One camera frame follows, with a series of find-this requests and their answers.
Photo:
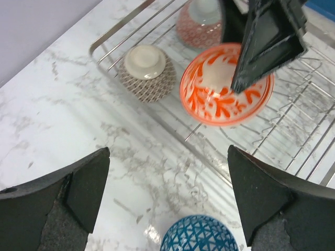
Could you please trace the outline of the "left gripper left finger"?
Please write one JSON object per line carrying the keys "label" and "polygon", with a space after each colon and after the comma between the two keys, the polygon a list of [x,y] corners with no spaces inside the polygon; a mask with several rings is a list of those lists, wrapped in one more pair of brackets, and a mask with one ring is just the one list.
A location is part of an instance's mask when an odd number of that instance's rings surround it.
{"label": "left gripper left finger", "polygon": [[84,250],[94,230],[110,164],[99,149],[1,191],[1,250]]}

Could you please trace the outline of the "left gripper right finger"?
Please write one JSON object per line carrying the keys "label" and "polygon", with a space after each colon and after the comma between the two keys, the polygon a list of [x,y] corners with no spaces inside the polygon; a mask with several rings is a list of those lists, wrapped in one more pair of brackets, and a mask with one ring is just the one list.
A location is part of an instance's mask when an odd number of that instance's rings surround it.
{"label": "left gripper right finger", "polygon": [[228,167],[252,250],[334,250],[334,189],[264,163],[236,146]]}

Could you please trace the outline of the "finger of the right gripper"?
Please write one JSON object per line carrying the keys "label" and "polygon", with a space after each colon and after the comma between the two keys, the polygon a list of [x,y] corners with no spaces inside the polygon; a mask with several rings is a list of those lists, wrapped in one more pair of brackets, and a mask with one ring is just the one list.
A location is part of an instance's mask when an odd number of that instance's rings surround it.
{"label": "finger of the right gripper", "polygon": [[242,43],[248,14],[243,14],[233,0],[219,0],[222,31],[221,43]]}
{"label": "finger of the right gripper", "polygon": [[307,51],[305,1],[249,1],[231,89],[239,94]]}

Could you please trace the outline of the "leaf pattern bowl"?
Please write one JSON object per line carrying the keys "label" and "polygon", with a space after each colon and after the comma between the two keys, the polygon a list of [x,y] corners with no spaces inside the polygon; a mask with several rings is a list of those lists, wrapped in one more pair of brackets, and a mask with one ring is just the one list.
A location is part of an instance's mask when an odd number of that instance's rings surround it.
{"label": "leaf pattern bowl", "polygon": [[225,19],[218,1],[187,1],[176,21],[176,34],[193,49],[206,50],[219,45]]}

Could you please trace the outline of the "orange floral bowl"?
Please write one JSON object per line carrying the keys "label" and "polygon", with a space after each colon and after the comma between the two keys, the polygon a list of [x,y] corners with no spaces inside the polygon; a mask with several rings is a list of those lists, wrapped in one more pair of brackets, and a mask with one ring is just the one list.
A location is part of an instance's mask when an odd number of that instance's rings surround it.
{"label": "orange floral bowl", "polygon": [[240,94],[231,90],[240,50],[239,43],[223,43],[200,53],[186,68],[180,81],[180,100],[203,124],[237,126],[258,115],[270,100],[274,74]]}

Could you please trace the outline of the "metal wire dish rack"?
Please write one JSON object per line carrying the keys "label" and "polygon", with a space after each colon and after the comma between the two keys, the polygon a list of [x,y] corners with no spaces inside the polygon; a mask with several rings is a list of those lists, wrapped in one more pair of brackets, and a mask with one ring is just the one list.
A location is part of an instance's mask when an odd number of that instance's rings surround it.
{"label": "metal wire dish rack", "polygon": [[90,46],[123,99],[229,178],[237,146],[276,168],[334,187],[334,48],[308,24],[307,53],[239,94],[241,43],[218,1],[144,1]]}

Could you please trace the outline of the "blue triangle pattern bowl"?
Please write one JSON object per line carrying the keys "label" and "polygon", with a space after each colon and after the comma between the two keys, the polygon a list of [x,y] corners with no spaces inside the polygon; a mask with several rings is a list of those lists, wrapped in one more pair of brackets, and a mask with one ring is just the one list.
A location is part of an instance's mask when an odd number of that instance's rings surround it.
{"label": "blue triangle pattern bowl", "polygon": [[207,215],[189,215],[166,232],[160,250],[238,250],[230,230]]}

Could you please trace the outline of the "brown square pattern bowl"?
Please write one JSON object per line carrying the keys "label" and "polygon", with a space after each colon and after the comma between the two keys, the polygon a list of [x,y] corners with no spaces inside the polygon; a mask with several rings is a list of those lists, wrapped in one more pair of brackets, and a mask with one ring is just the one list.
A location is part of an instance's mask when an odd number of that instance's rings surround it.
{"label": "brown square pattern bowl", "polygon": [[151,44],[137,45],[122,58],[120,82],[141,102],[156,102],[166,97],[176,84],[171,58]]}

